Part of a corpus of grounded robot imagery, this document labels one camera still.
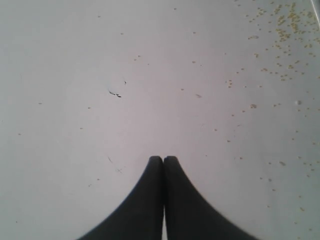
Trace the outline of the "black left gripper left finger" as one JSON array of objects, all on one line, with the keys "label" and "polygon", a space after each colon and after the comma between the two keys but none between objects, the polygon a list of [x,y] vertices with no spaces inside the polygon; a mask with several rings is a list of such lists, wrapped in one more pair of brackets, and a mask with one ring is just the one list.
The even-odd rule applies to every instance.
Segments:
[{"label": "black left gripper left finger", "polygon": [[125,200],[81,240],[161,240],[164,219],[164,163],[152,156]]}]

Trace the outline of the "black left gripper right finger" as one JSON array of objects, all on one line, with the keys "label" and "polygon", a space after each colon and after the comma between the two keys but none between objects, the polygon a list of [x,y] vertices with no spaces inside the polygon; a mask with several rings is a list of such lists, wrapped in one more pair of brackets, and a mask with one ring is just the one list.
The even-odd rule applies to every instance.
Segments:
[{"label": "black left gripper right finger", "polygon": [[169,240],[255,240],[216,211],[191,183],[179,160],[163,161],[165,225]]}]

